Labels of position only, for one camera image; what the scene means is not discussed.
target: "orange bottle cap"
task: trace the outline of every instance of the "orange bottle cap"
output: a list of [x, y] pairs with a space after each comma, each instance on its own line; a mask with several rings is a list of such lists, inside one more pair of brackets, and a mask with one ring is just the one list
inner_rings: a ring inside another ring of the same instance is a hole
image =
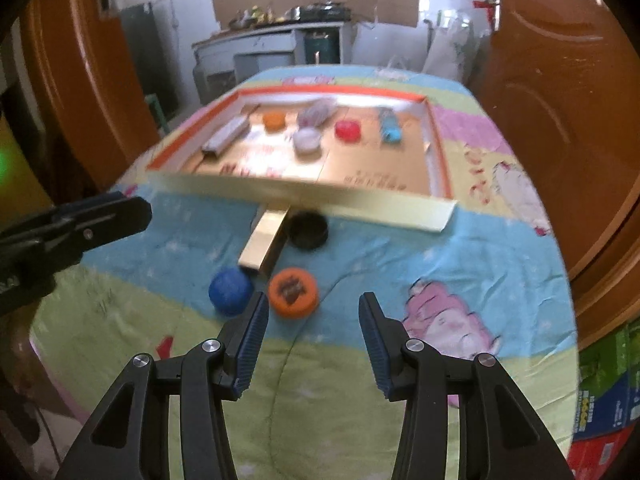
[[265, 112], [262, 115], [262, 124], [269, 132], [276, 132], [278, 130], [284, 130], [287, 126], [286, 114], [284, 112]]
[[281, 316], [305, 317], [318, 307], [318, 283], [306, 270], [291, 267], [271, 279], [267, 296], [271, 307]]

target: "plastic bag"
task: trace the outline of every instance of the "plastic bag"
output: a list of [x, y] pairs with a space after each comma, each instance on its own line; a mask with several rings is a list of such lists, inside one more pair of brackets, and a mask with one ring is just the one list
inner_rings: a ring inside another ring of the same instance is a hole
[[447, 28], [437, 28], [422, 72], [464, 82], [472, 36], [471, 24], [462, 16], [449, 22]]

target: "table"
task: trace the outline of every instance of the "table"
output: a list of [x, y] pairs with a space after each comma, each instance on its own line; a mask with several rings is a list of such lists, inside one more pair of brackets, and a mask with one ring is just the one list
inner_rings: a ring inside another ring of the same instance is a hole
[[[459, 204], [440, 234], [331, 218], [321, 250], [285, 247], [274, 272], [305, 267], [318, 279], [321, 306], [302, 320], [271, 315], [250, 389], [225, 405], [239, 478], [390, 477], [404, 405], [386, 402], [373, 380], [357, 314], [358, 297], [369, 290], [388, 316], [443, 351], [496, 353], [566, 453], [577, 387], [568, 280], [535, 189], [500, 132], [464, 87], [432, 76], [311, 66], [263, 72], [245, 85], [309, 78], [428, 96]], [[222, 326], [207, 287], [217, 269], [238, 259], [258, 205], [164, 194], [145, 183], [142, 169], [201, 114], [143, 156], [120, 184], [151, 202], [148, 230], [62, 272], [34, 320], [32, 343], [79, 418], [134, 354], [179, 355]], [[174, 478], [177, 413], [173, 403]], [[451, 479], [457, 417], [451, 406]]]

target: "blue ball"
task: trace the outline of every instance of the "blue ball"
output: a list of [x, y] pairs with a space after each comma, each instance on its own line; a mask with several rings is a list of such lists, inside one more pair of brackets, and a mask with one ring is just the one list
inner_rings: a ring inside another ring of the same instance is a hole
[[237, 316], [249, 303], [254, 284], [239, 267], [220, 270], [209, 285], [209, 299], [214, 308], [224, 316]]

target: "cabinet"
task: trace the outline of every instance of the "cabinet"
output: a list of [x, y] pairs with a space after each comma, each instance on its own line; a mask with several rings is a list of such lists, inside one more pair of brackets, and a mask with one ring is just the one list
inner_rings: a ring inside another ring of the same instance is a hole
[[337, 30], [340, 63], [351, 62], [353, 25], [318, 22], [275, 25], [255, 30], [224, 32], [193, 44], [193, 78], [200, 103], [205, 105], [225, 91], [267, 68], [305, 64], [305, 34]]

